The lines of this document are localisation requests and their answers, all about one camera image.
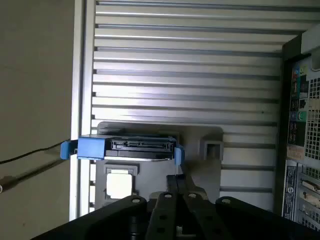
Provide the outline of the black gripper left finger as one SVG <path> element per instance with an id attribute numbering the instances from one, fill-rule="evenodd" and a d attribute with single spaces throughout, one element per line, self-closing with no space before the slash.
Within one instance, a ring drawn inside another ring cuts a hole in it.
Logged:
<path id="1" fill-rule="evenodd" d="M 127 196 L 35 237 L 37 240 L 152 240 L 176 237 L 177 177 L 149 200 Z"/>

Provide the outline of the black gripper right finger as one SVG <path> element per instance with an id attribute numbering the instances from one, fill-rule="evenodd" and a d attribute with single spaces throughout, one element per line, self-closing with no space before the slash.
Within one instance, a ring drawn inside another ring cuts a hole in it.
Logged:
<path id="1" fill-rule="evenodd" d="M 200 240 L 318 240 L 320 233 L 237 198 L 215 203 L 191 188 L 184 174 L 176 177 L 191 221 Z"/>

